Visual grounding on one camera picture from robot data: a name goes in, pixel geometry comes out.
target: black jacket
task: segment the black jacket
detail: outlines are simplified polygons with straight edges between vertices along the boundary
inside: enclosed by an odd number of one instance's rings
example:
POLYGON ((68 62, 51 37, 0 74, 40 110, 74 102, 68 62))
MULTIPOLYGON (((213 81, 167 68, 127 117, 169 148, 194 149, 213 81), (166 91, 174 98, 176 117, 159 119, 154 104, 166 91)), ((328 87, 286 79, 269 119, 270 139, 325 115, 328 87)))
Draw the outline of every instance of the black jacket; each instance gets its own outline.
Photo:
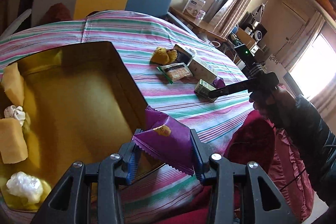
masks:
POLYGON ((289 116, 291 125, 285 130, 300 152, 311 186, 330 206, 336 202, 336 149, 324 146, 336 145, 336 136, 316 108, 301 95, 289 116))

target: purple wrapper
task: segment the purple wrapper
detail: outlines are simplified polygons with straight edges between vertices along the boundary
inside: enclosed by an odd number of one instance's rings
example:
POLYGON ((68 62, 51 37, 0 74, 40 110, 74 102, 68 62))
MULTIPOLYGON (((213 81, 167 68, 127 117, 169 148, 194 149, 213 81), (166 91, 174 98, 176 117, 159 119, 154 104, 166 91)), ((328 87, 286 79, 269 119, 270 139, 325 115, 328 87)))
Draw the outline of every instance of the purple wrapper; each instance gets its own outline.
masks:
POLYGON ((194 174, 190 129, 169 115, 146 108, 147 130, 133 141, 152 157, 188 175, 194 174))
POLYGON ((225 83, 224 83, 223 78, 218 77, 218 76, 217 76, 216 79, 212 82, 211 85, 214 86, 216 89, 220 89, 220 88, 225 87, 225 83))

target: window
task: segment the window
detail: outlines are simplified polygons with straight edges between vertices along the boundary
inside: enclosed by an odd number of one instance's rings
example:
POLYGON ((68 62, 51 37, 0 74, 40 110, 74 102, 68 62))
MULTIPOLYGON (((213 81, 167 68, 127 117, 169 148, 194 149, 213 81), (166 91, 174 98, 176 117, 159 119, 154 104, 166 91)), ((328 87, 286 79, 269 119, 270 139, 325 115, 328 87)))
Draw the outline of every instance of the window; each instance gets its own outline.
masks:
POLYGON ((336 74, 336 52, 322 34, 308 46, 290 74, 308 99, 332 80, 336 74))

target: striped tablecloth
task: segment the striped tablecloth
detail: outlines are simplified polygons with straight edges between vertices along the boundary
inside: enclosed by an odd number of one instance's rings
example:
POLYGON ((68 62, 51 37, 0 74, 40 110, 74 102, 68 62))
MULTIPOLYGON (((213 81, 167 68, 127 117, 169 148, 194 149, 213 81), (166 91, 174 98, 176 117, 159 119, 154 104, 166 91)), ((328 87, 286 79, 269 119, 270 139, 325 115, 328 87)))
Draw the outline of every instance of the striped tablecloth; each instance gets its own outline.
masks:
MULTIPOLYGON (((224 153, 233 133, 252 110, 247 92, 210 103, 195 95, 196 79, 168 84, 156 66, 150 64, 150 58, 157 46, 173 48, 176 43, 194 48, 200 58, 218 70, 227 85, 246 78, 215 48, 164 20, 134 12, 104 11, 83 20, 51 23, 16 33, 0 41, 0 78, 6 65, 24 56, 94 41, 113 43, 148 104, 194 128, 201 141, 210 143, 217 153, 224 153)), ((168 216, 201 190, 195 176, 165 165, 121 192, 125 220, 148 223, 168 216)), ((30 222, 33 214, 10 211, 3 199, 0 202, 16 223, 30 222)))

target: white plastic bag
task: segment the white plastic bag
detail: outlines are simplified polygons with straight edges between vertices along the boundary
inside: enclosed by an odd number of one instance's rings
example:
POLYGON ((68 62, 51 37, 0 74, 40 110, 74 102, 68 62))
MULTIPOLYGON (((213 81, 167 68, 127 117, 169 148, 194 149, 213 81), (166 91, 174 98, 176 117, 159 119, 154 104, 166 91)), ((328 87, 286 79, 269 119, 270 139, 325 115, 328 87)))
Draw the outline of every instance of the white plastic bag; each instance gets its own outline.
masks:
POLYGON ((10 194, 27 198, 33 204, 39 203, 43 194, 41 181, 24 172, 13 174, 6 185, 10 194))
POLYGON ((23 123, 26 119, 26 113, 23 111, 21 106, 16 107, 15 105, 9 106, 4 111, 5 118, 14 118, 20 122, 20 125, 23 126, 23 123))

